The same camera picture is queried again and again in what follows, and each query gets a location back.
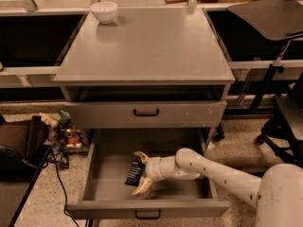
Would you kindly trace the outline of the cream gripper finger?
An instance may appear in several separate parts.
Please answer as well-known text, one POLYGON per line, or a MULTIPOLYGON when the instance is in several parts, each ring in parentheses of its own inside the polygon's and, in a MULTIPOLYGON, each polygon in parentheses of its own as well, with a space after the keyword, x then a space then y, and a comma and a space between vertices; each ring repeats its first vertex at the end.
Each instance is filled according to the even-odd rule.
POLYGON ((142 177, 139 186, 132 192, 133 196, 140 196, 147 192, 152 186, 153 180, 149 177, 142 177))
POLYGON ((134 155, 139 157, 144 165, 150 160, 150 157, 142 151, 135 151, 134 155))

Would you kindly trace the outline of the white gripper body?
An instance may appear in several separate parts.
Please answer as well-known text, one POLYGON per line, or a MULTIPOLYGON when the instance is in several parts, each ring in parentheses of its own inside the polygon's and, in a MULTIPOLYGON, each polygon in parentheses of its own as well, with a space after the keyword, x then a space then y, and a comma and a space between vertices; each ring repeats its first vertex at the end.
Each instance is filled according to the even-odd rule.
POLYGON ((176 179, 179 166, 175 157, 151 157, 145 162, 145 174, 154 182, 165 179, 176 179))

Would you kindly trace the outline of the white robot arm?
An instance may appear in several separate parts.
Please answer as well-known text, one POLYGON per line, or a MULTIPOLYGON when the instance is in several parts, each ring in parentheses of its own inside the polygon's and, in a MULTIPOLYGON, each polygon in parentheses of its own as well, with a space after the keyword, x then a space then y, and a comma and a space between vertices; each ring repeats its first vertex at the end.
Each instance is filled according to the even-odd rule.
POLYGON ((256 227, 303 227, 303 168, 291 164, 270 167, 262 177, 206 159, 190 148, 169 157, 135 153, 145 175, 133 192, 145 193, 165 179, 193 180, 203 175, 257 209, 256 227))

